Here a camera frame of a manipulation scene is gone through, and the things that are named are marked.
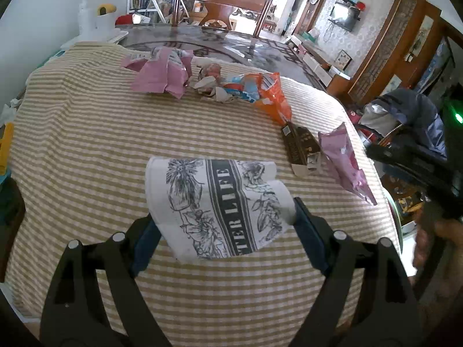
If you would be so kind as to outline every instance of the picture frame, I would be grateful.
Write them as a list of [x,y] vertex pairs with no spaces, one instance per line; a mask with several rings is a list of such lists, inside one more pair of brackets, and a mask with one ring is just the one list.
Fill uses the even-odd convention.
[[336,67],[339,67],[342,71],[346,70],[349,64],[352,62],[351,56],[347,54],[346,51],[342,50],[336,57],[334,64]]

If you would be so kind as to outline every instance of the red object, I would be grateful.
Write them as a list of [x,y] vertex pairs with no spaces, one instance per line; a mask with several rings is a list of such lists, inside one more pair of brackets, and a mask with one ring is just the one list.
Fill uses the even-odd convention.
[[349,120],[354,125],[357,124],[360,121],[360,119],[362,118],[362,116],[360,116],[359,114],[355,113],[352,110],[347,111],[347,116],[349,116]]
[[357,3],[357,7],[358,7],[358,9],[360,9],[361,11],[364,11],[365,8],[366,8],[367,6],[366,6],[364,3],[362,3],[362,2],[359,1],[359,2]]
[[129,25],[133,23],[133,14],[126,14],[116,19],[116,25]]

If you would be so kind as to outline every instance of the wooden chair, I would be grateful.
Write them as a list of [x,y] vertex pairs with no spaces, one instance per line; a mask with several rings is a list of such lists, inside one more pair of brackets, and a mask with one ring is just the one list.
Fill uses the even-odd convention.
[[[260,16],[257,21],[256,29],[253,36],[259,37],[259,33],[267,17],[267,13],[272,5],[273,0],[198,0],[206,2],[207,16],[201,21],[201,25],[209,20],[223,21],[228,29],[231,29],[230,14],[233,12],[234,7],[259,12]],[[174,13],[172,17],[172,26],[177,26],[179,23],[180,0],[174,0]]]

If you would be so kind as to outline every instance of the screw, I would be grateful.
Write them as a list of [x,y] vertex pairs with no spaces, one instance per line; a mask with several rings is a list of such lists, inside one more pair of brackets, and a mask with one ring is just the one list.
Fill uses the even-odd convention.
[[340,229],[334,231],[333,235],[336,240],[345,240],[347,238],[347,234],[344,231],[341,231]]
[[382,237],[379,239],[379,242],[383,247],[389,248],[392,245],[392,241],[389,240],[387,237]]
[[123,241],[125,238],[126,238],[126,234],[123,233],[123,232],[116,232],[116,233],[113,235],[113,240],[114,240],[115,242],[121,242],[121,241]]
[[71,240],[68,244],[69,249],[75,249],[79,246],[79,240]]

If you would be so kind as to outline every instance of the person's hand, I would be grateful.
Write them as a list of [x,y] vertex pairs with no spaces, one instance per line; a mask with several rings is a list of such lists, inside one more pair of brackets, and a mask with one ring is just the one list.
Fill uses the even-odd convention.
[[[417,269],[421,268],[429,254],[429,235],[420,226],[422,209],[415,215],[415,221],[418,224],[418,232],[416,234],[416,246],[413,259],[413,266]],[[437,221],[434,224],[434,233],[436,236],[449,240],[455,244],[457,248],[463,248],[463,224],[456,220]]]
[[[420,227],[422,210],[415,216],[418,224],[413,266],[421,268],[430,251],[430,236]],[[442,220],[434,224],[434,233],[455,245],[453,255],[444,270],[434,301],[420,306],[424,326],[433,328],[451,307],[453,299],[463,285],[463,224],[456,220]]]

